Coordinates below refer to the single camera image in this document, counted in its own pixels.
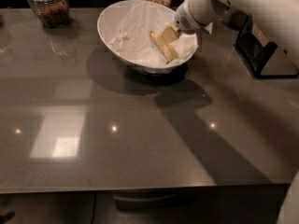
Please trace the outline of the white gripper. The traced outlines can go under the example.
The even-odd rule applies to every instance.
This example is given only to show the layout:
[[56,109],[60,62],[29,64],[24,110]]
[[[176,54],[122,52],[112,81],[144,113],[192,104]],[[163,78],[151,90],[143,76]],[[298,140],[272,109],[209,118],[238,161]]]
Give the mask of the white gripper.
[[205,25],[198,23],[192,16],[189,9],[189,0],[184,0],[184,2],[177,8],[175,12],[175,24],[176,26],[166,26],[161,33],[161,39],[164,44],[163,54],[169,62],[177,59],[178,53],[171,45],[166,44],[178,40],[181,32],[186,35],[192,35],[203,30],[205,27]]

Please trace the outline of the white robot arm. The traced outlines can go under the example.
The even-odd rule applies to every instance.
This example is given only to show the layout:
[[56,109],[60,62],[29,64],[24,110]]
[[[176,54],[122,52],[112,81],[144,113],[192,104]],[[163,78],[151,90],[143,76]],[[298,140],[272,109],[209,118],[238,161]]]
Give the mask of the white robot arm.
[[[176,11],[175,23],[185,34],[204,29],[209,23],[226,15],[228,9],[239,10],[249,16],[270,37],[293,64],[299,63],[298,0],[185,0]],[[233,130],[241,138],[253,158],[267,162],[264,152],[257,148],[263,141],[275,147],[287,162],[298,164],[298,130],[285,122],[298,115],[280,107],[278,98],[267,91],[254,88],[252,96],[242,104],[230,103],[233,118],[243,120],[251,133]],[[257,192],[251,199],[238,189],[221,204],[222,224],[298,224],[298,171],[282,168],[280,174],[292,180],[275,220],[271,221],[265,208],[268,199]]]

